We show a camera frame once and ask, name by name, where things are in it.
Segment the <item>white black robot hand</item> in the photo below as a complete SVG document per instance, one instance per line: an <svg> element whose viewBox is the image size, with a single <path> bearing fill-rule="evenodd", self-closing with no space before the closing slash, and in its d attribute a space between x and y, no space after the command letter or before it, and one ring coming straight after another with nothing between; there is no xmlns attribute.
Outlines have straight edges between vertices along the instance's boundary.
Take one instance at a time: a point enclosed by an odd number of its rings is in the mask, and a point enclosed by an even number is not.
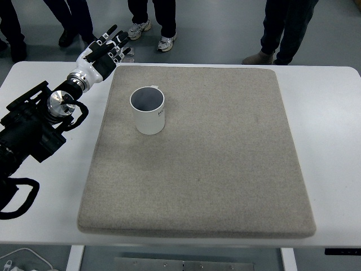
<svg viewBox="0 0 361 271"><path fill-rule="evenodd" d="M120 30L114 34L116 29L117 25L113 25L88 45L77 58L76 68L67 79L79 82L86 90L108 78L116 65L130 51L130 49L122 50L130 40L128 32Z"/></svg>

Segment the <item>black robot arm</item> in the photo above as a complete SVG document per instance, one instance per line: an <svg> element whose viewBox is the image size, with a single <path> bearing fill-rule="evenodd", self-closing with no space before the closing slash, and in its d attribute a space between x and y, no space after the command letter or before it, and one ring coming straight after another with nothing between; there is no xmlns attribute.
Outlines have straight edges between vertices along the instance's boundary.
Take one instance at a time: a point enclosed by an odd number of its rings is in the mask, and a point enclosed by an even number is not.
<svg viewBox="0 0 361 271"><path fill-rule="evenodd" d="M18 218L32 206L39 183L30 178L13 178L12 174L27 157L41 163L65 144L63 132L78 127L89 114L79 102L88 89L83 76L71 73L54 90L44 81L7 106L8 114L1 119L1 208L10 203L21 185L32 189L17 210L1 211L1 220Z"/></svg>

